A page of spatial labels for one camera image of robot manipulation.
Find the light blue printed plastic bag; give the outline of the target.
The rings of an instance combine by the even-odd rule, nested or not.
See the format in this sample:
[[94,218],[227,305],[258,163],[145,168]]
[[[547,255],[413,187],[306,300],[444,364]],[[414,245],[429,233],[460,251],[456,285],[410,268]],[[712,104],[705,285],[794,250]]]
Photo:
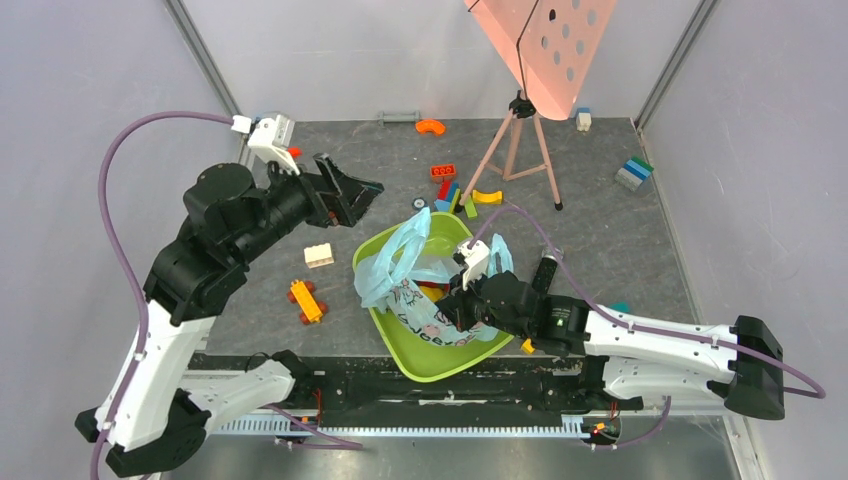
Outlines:
[[387,314],[390,326],[434,347],[512,340],[511,335],[480,321],[465,329],[455,326],[423,291],[425,283],[447,286],[460,273],[452,255],[471,237],[456,216],[425,207],[367,240],[353,260],[354,288],[361,306],[374,315]]

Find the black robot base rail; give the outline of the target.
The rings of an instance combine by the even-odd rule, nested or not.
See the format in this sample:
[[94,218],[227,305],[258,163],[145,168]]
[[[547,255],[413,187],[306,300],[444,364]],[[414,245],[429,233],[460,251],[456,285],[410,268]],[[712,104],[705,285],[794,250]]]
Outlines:
[[640,397],[604,392],[597,361],[490,357],[430,383],[389,357],[306,357],[279,405],[315,410],[326,427],[553,427],[563,415],[640,411]]

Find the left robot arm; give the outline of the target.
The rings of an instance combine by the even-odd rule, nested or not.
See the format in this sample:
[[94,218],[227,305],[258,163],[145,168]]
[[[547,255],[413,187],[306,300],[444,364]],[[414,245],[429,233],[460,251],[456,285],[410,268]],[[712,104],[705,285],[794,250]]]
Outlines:
[[288,350],[215,385],[184,389],[180,382],[254,260],[302,224],[356,225],[383,191],[343,173],[325,154],[315,163],[314,173],[289,173],[270,162],[265,188],[247,167],[220,163],[185,192],[186,219],[144,282],[136,345],[122,377],[75,421],[87,441],[108,450],[96,464],[120,478],[170,471],[220,426],[271,404],[297,408],[312,399],[310,372]]

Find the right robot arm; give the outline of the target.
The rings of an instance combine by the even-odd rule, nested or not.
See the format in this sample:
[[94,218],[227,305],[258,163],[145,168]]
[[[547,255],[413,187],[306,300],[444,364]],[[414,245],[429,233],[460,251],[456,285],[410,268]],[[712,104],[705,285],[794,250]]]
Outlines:
[[693,325],[592,308],[577,298],[534,289],[513,273],[459,278],[437,301],[437,317],[465,332],[489,326],[558,357],[580,356],[580,400],[672,397],[720,401],[739,415],[785,417],[783,349],[767,325],[739,316],[732,325]]

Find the yellow fake fruit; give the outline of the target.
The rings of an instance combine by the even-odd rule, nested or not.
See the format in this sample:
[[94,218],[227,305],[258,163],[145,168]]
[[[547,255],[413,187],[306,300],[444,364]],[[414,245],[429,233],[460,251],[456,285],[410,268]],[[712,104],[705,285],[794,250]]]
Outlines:
[[449,287],[444,284],[420,284],[419,288],[434,304],[441,301],[449,293]]

